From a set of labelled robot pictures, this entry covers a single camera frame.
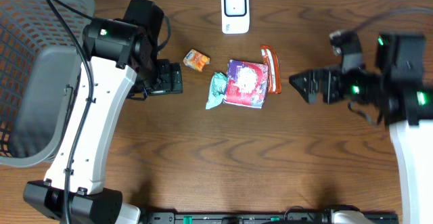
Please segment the purple red snack bag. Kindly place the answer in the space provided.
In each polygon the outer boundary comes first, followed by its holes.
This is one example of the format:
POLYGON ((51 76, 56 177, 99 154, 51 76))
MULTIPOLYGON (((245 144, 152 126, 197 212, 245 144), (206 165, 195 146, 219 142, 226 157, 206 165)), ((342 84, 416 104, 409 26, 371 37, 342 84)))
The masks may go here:
POLYGON ((261 109, 267 94, 268 66, 230 60, 224 104, 261 109))

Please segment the mint green snack packet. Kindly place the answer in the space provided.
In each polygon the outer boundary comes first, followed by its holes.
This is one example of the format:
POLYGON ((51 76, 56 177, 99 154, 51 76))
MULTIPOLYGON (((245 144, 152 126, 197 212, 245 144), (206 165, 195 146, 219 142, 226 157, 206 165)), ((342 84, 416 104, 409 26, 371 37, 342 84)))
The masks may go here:
POLYGON ((219 106, 225 97, 225 90, 227 88, 227 77, 222 72, 216 72, 210 82, 208 101, 206 102, 206 109, 219 106))

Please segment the red orange snack bar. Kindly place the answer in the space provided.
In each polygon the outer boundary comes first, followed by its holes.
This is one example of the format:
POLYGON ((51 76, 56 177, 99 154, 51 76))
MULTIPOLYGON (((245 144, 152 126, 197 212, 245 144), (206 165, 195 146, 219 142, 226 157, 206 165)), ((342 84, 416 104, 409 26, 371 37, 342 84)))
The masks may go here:
POLYGON ((260 46, 263 62, 268 67, 268 93, 280 94, 282 90, 279 60, 275 50, 268 45, 260 46))

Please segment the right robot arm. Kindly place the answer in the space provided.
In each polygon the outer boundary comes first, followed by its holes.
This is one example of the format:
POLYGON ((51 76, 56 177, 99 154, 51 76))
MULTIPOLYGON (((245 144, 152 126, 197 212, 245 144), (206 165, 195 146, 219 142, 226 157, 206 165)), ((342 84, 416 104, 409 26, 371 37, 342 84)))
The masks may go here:
POLYGON ((390 132, 398 162, 404 223, 432 222, 432 88, 423 84, 422 33, 383 32, 378 37, 375 65, 368 72, 355 31, 336 31, 330 43, 342 58, 339 66, 316 68, 294 74, 289 82, 303 99, 315 103, 348 101, 373 105, 378 119, 356 113, 371 125, 383 123, 390 132))

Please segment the small orange snack box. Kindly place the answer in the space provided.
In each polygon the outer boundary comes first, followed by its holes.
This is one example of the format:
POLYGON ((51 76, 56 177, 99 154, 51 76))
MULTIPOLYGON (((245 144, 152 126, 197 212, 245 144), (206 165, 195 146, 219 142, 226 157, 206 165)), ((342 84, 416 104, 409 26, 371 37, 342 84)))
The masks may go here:
POLYGON ((210 58, 195 49, 191 49, 183 58, 183 63, 187 67, 201 72, 205 65, 210 63, 210 58))

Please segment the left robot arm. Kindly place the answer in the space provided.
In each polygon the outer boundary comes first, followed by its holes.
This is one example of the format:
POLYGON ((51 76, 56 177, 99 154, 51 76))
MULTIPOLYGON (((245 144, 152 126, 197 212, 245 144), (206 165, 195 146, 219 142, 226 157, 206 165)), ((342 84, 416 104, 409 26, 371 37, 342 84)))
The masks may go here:
POLYGON ((77 48, 83 63, 66 132, 45 177, 26 184, 27 204, 61 223, 142 221, 138 207, 105 187, 106 163, 125 100, 183 90, 180 65, 158 57, 168 23, 149 0, 131 0, 121 19, 90 19, 77 48))

